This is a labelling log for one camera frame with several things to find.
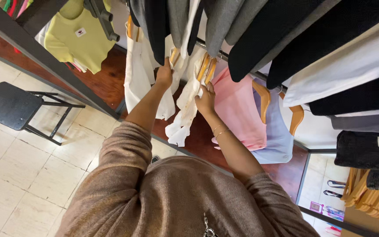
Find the hand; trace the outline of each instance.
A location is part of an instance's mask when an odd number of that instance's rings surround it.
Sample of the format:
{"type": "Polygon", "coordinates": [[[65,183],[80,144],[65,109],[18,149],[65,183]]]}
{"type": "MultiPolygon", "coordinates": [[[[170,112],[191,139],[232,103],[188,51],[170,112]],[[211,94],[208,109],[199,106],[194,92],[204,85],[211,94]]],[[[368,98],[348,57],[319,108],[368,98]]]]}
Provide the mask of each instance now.
{"type": "Polygon", "coordinates": [[[159,70],[157,71],[156,85],[167,90],[172,85],[172,74],[173,70],[171,70],[171,65],[169,64],[169,57],[166,57],[165,65],[159,67],[159,70]]]}
{"type": "Polygon", "coordinates": [[[207,83],[207,86],[201,85],[203,90],[203,96],[195,96],[195,104],[197,105],[198,111],[206,118],[206,116],[211,116],[216,114],[214,110],[214,87],[211,82],[207,83]]]}

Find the sweater sleeve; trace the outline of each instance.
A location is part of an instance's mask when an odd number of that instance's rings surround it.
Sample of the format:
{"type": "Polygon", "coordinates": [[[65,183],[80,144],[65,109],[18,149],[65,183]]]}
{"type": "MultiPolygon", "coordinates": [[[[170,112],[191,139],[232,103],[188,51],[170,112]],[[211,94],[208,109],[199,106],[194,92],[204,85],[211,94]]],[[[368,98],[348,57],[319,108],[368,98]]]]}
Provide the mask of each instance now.
{"type": "Polygon", "coordinates": [[[133,215],[139,215],[137,190],[152,156],[150,139],[149,132],[131,122],[113,131],[103,142],[99,166],[80,185],[56,236],[94,236],[120,215],[138,219],[133,215]]]}
{"type": "Polygon", "coordinates": [[[319,237],[314,228],[303,219],[298,206],[291,201],[279,184],[270,179],[268,174],[254,175],[246,182],[245,187],[278,236],[319,237]]]}

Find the stack of wooden hangers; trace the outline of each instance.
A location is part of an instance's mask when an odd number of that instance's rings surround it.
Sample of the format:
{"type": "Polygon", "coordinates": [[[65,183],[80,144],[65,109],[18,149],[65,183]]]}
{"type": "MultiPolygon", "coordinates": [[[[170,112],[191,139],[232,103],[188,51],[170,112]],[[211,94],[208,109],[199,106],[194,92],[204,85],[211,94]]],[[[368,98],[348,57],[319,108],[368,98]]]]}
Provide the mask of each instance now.
{"type": "Polygon", "coordinates": [[[340,200],[346,202],[346,207],[355,205],[355,209],[379,220],[379,190],[366,187],[366,178],[370,170],[350,168],[345,191],[340,200]]]}

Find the gold bracelet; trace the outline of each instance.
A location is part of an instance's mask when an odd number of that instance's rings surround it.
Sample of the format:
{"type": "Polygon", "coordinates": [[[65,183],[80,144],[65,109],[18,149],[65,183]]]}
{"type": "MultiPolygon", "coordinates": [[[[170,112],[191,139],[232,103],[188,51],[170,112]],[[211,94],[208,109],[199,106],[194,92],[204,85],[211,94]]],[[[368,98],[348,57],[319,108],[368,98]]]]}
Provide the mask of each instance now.
{"type": "Polygon", "coordinates": [[[219,134],[216,136],[216,141],[217,141],[217,137],[218,137],[220,134],[222,134],[222,133],[224,133],[224,132],[226,132],[226,131],[228,131],[228,130],[230,130],[230,129],[226,129],[225,131],[219,133],[219,134]]]}
{"type": "Polygon", "coordinates": [[[222,125],[224,125],[224,124],[221,124],[221,125],[217,126],[217,127],[213,130],[213,136],[214,136],[214,132],[216,131],[216,129],[217,129],[218,127],[222,126],[222,125]]]}

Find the silver chain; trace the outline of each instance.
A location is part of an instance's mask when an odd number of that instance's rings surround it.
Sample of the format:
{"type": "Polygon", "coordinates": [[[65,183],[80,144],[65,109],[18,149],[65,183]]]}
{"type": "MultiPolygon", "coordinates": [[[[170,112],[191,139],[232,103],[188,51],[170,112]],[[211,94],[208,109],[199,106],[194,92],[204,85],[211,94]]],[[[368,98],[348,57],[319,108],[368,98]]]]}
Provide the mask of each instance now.
{"type": "Polygon", "coordinates": [[[218,235],[214,233],[214,230],[208,227],[206,213],[204,213],[204,225],[206,226],[206,230],[204,231],[204,237],[218,237],[218,235]]]}

